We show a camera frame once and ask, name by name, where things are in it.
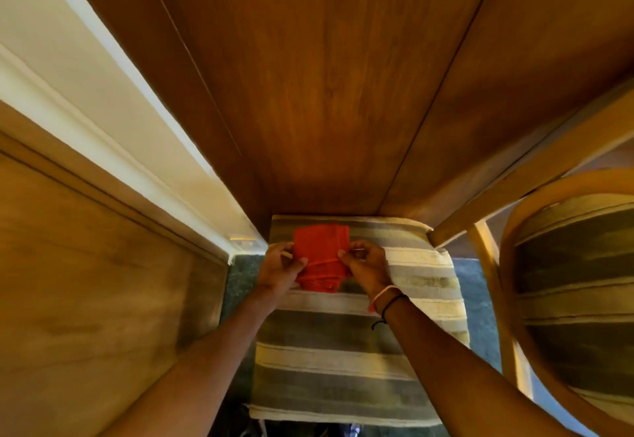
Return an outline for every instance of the red cloth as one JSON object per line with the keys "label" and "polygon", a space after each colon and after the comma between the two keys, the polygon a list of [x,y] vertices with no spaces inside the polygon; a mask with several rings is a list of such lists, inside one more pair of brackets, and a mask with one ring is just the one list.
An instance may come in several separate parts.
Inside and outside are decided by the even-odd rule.
{"label": "red cloth", "polygon": [[334,294],[347,274],[346,266],[337,250],[350,249],[350,230],[347,225],[313,225],[298,228],[293,233],[293,257],[308,258],[308,265],[296,281],[302,289]]}

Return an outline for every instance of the hand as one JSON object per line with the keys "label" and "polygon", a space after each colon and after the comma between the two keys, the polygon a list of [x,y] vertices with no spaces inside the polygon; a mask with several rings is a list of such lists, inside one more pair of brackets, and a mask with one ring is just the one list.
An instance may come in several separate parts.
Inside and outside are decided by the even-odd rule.
{"label": "hand", "polygon": [[256,289],[270,292],[275,302],[291,288],[297,274],[304,270],[308,263],[308,258],[291,260],[281,254],[283,251],[290,252],[292,249],[293,242],[275,244],[266,251],[264,261],[260,265]]}
{"label": "hand", "polygon": [[359,282],[370,300],[373,300],[381,290],[392,285],[392,279],[387,269],[385,250],[367,240],[359,240],[350,244],[351,251],[357,249],[365,250],[365,262],[343,250],[339,250],[337,255],[341,262],[350,268],[354,280]]}

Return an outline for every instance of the person's right arm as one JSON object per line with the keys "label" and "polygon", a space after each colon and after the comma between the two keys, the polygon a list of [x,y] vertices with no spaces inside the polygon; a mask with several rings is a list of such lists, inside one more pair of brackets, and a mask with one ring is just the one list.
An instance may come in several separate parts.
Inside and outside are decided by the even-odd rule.
{"label": "person's right arm", "polygon": [[[365,261],[343,251],[339,251],[339,258],[372,300],[392,284],[385,251],[369,241],[353,242],[351,250],[357,249],[365,250]],[[376,312],[382,313],[400,293],[387,289],[375,302]],[[385,320],[452,437],[577,436],[438,327],[409,299],[393,302]]]}

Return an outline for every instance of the upholstered backrest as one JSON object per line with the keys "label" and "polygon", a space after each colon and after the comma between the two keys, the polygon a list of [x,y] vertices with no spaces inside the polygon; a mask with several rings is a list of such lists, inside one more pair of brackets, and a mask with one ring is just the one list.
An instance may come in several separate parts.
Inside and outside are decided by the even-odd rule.
{"label": "upholstered backrest", "polygon": [[[350,239],[385,248],[392,279],[443,329],[469,344],[460,285],[429,227],[401,218],[274,217],[270,242],[296,228],[349,225]],[[440,420],[386,325],[353,279],[337,294],[291,290],[258,333],[251,416],[309,422],[427,426]]]}
{"label": "upholstered backrest", "polygon": [[634,195],[550,204],[518,226],[513,246],[515,310],[549,370],[634,424]]}

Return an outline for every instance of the person's left arm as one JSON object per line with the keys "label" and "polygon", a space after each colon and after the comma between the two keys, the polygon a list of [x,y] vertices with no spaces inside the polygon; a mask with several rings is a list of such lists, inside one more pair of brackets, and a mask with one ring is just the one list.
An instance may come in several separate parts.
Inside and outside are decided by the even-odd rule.
{"label": "person's left arm", "polygon": [[192,345],[101,435],[205,437],[256,332],[307,263],[281,255],[291,249],[290,243],[271,247],[256,288],[234,314]]}

